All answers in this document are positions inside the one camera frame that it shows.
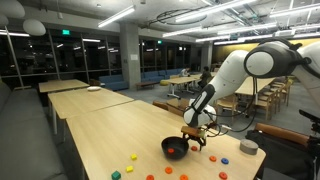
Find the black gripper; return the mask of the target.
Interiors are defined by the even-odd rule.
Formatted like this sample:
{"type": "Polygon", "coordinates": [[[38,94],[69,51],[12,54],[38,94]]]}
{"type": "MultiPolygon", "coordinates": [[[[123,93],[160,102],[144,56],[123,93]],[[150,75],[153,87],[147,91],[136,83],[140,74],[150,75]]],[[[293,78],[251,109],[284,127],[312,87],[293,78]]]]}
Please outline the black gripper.
{"type": "Polygon", "coordinates": [[[199,151],[202,151],[202,149],[206,146],[206,139],[205,138],[201,138],[201,137],[193,136],[193,135],[187,135],[187,134],[184,134],[183,138],[186,142],[188,142],[190,139],[198,142],[199,147],[200,147],[199,151]]]}

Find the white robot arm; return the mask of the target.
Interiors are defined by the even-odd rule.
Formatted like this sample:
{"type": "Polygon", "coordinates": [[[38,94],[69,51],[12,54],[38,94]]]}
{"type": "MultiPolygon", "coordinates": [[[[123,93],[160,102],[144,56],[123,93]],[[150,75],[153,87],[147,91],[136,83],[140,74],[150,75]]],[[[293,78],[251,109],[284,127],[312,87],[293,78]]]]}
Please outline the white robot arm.
{"type": "Polygon", "coordinates": [[[320,105],[320,42],[303,46],[283,38],[268,38],[251,51],[235,50],[183,113],[189,127],[209,124],[208,103],[233,94],[251,76],[258,79],[294,75],[320,105]]]}

